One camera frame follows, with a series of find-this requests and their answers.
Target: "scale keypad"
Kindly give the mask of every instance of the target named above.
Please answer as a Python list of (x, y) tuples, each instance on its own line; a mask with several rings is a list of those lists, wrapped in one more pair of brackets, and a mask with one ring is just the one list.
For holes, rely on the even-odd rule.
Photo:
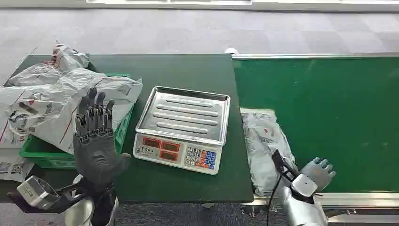
[(216, 163), (216, 152), (188, 147), (184, 163), (186, 165), (197, 166), (213, 170), (215, 168), (215, 163)]

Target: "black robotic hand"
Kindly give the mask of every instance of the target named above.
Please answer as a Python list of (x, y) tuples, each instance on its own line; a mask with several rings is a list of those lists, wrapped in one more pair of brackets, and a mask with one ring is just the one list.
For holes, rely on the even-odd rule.
[(76, 133), (73, 140), (76, 169), (95, 185), (106, 185), (130, 164), (130, 154), (118, 155), (112, 130), (114, 101), (103, 105), (105, 93), (91, 88), (82, 97), (76, 115)]

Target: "scale weighing pan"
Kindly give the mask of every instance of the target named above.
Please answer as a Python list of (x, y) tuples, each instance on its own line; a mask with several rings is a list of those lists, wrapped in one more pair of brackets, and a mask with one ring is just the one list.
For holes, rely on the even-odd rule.
[(133, 155), (217, 174), (229, 108), (227, 95), (156, 86), (136, 126)]

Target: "stainless steel tray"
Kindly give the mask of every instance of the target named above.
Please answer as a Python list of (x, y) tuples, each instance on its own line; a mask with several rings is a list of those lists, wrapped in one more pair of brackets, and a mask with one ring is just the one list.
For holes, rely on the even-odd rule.
[(224, 145), (229, 118), (227, 95), (156, 86), (144, 107), (137, 133)]

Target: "green plastic crate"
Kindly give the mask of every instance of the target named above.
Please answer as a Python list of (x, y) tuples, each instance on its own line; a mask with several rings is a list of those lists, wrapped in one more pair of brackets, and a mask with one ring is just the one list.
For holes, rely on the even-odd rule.
[[(130, 77), (129, 74), (107, 74), (107, 76)], [(115, 148), (118, 154), (120, 154), (122, 151), (132, 111), (133, 107), (114, 131)], [(75, 168), (75, 157), (73, 155), (62, 151), (54, 145), (47, 143), (46, 141), (33, 135), (28, 136), (19, 154), (24, 158), (28, 158), (38, 166), (46, 169)]]

